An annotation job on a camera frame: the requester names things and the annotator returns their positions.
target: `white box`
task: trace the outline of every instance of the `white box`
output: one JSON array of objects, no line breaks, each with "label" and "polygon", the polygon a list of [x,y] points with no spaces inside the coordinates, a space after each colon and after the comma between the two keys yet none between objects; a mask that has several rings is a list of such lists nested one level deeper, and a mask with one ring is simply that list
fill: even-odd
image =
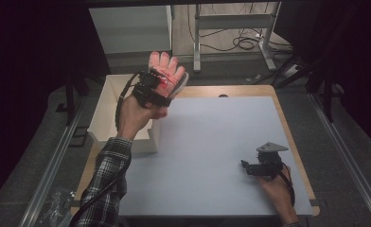
[{"label": "white box", "polygon": [[[103,148],[110,137],[117,135],[115,128],[115,108],[120,93],[132,75],[108,75],[103,85],[102,93],[97,103],[94,116],[88,132]],[[126,96],[132,93],[130,88]],[[150,120],[144,129],[140,130],[132,142],[132,152],[157,152],[159,149],[160,120]]]}]

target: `plaid shirt sleeve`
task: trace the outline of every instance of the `plaid shirt sleeve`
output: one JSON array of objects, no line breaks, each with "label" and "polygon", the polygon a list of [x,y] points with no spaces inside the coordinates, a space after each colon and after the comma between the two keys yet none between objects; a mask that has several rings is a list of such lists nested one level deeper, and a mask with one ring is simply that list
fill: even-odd
[{"label": "plaid shirt sleeve", "polygon": [[[130,164],[132,141],[110,138],[97,156],[94,176],[81,195],[81,205],[105,188],[118,171]],[[80,217],[76,226],[118,226],[118,205],[127,192],[125,173],[111,190],[94,202]]]}]

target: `floor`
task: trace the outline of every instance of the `floor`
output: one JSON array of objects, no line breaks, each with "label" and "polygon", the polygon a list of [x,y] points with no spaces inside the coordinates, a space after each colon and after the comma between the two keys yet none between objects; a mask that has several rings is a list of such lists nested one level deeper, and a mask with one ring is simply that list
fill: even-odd
[{"label": "floor", "polygon": [[[265,9],[266,4],[262,4],[260,7]],[[183,18],[183,22],[187,21],[186,17],[181,16],[181,13],[185,13],[187,6],[182,6],[182,8],[175,9],[176,19],[173,22],[173,33],[177,34],[174,31],[182,29],[183,31],[179,31],[179,34],[182,34],[181,37],[184,38],[186,37],[187,26],[176,26],[175,24],[178,23],[176,20],[179,20],[179,18]],[[238,7],[234,6],[232,10],[238,11],[241,9],[243,11],[243,8],[246,7],[241,4]],[[203,6],[202,9],[212,11],[214,9],[216,12],[221,10],[219,6],[211,5]],[[208,38],[211,40],[206,41],[206,44],[216,44],[220,48],[227,47],[222,42],[214,39],[213,36],[206,39]],[[184,46],[175,49],[176,42]],[[264,77],[271,74],[257,49],[248,52],[242,50],[218,54],[219,52],[210,48],[202,51],[202,72],[194,74],[192,72],[192,57],[190,57],[192,47],[189,48],[190,44],[192,46],[190,40],[185,42],[181,41],[180,38],[173,37],[173,54],[179,57],[180,63],[190,73],[188,85],[253,84],[258,75]],[[288,55],[279,56],[279,61],[283,62],[287,57]],[[127,58],[123,58],[121,55],[108,56],[113,74],[132,73],[140,67],[144,67],[144,64],[139,62],[146,62],[145,59],[146,56],[143,54],[134,54],[127,56]],[[268,77],[259,84],[271,84],[273,79],[273,77]],[[321,208],[318,216],[301,217],[301,221],[306,226],[313,227],[369,227],[371,226],[371,212],[368,204],[321,120],[316,106],[305,91],[304,85],[307,79],[301,78],[285,88],[276,89],[284,115]],[[89,126],[102,89],[101,84],[91,79],[86,81],[91,88],[91,94],[86,97],[82,114],[79,117],[78,126],[83,127]],[[44,116],[43,123],[28,146],[22,160],[0,191],[0,226],[19,226],[28,205],[31,203],[34,192],[38,188],[38,182],[43,177],[44,170],[49,164],[49,160],[53,158],[56,146],[60,143],[66,130],[65,113],[56,113],[57,107],[64,101],[65,92],[63,88],[50,95],[49,108]],[[337,127],[364,178],[371,186],[371,139],[345,112],[337,97],[333,98],[332,101],[334,126]],[[46,191],[45,201],[39,204],[39,210],[34,215],[33,222],[28,226],[53,226],[48,223],[50,220],[48,211],[51,211],[50,208],[53,206],[52,196],[55,191],[69,192],[76,190],[92,143],[92,139],[88,136],[83,146],[67,148],[64,151],[62,163],[50,185],[51,190]],[[73,138],[70,140],[70,144],[80,144],[80,139]],[[253,221],[248,218],[221,220],[134,219],[132,221],[132,226],[198,226],[198,224],[200,226],[255,226]]]}]

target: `red glove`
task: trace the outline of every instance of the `red glove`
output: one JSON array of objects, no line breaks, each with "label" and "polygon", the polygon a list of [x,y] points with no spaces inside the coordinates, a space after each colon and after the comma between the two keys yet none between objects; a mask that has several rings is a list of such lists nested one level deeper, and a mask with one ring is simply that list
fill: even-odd
[{"label": "red glove", "polygon": [[[161,96],[175,98],[188,81],[188,73],[183,66],[177,67],[178,59],[176,57],[170,58],[168,53],[152,52],[150,54],[149,67],[157,70],[162,77],[160,77],[160,84],[154,90]],[[168,107],[161,107],[159,112],[153,116],[152,119],[159,119],[168,115]]]}]

